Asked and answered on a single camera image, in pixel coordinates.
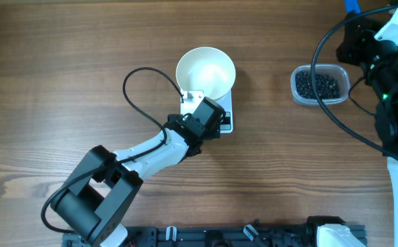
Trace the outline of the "pink scoop blue handle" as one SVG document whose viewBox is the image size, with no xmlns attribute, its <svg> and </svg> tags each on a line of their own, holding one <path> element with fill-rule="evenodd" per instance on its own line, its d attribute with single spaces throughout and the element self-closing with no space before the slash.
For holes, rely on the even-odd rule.
<svg viewBox="0 0 398 247">
<path fill-rule="evenodd" d="M 355 12 L 359 14 L 361 12 L 358 0 L 344 0 L 344 6 L 346 13 Z"/>
</svg>

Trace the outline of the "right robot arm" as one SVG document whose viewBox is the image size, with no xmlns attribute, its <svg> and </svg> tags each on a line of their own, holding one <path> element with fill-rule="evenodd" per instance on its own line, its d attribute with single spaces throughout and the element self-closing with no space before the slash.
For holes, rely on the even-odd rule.
<svg viewBox="0 0 398 247">
<path fill-rule="evenodd" d="M 380 22 L 360 17 L 357 1 L 345 1 L 347 20 L 337 59 L 363 70 L 366 84 L 375 92 L 375 129 L 382 147 L 398 156 L 398 1 L 391 19 Z M 393 188 L 394 245 L 398 246 L 398 161 L 387 158 Z"/>
</svg>

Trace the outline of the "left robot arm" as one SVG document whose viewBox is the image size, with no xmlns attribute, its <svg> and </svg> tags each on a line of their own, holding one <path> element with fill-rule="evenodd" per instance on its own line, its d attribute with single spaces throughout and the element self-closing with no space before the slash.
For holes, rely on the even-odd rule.
<svg viewBox="0 0 398 247">
<path fill-rule="evenodd" d="M 143 182 L 166 167 L 201 152 L 218 137 L 223 107 L 205 97 L 192 113 L 169 115 L 161 132 L 126 150 L 99 145 L 80 161 L 48 205 L 90 246 L 110 239 Z"/>
</svg>

